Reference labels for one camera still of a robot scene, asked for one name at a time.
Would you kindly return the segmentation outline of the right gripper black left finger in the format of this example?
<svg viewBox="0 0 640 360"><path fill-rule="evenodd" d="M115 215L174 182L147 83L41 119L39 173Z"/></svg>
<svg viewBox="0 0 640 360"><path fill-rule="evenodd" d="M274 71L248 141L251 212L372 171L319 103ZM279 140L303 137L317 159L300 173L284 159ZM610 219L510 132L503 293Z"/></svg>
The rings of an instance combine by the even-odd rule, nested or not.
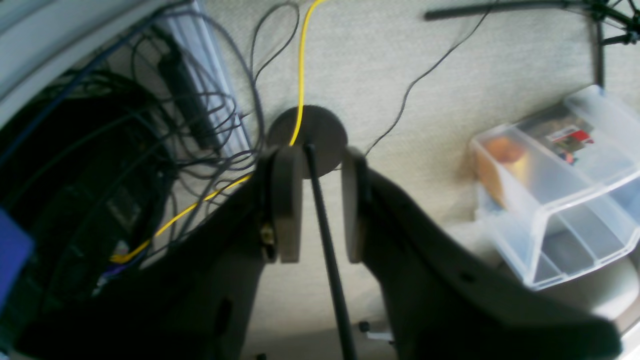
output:
<svg viewBox="0 0 640 360"><path fill-rule="evenodd" d="M300 257L305 160L263 153L256 170L190 236L98 296L39 317L12 360L238 360L267 264Z"/></svg>

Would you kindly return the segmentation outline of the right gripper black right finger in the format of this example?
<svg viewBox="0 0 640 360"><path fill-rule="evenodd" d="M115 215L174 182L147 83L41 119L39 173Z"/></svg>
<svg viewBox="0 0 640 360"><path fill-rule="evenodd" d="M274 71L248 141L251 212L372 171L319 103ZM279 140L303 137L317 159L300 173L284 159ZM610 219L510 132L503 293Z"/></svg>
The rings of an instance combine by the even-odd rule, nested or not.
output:
<svg viewBox="0 0 640 360"><path fill-rule="evenodd" d="M442 230L348 146L347 257L377 280L400 360L614 360L615 325L531 291Z"/></svg>

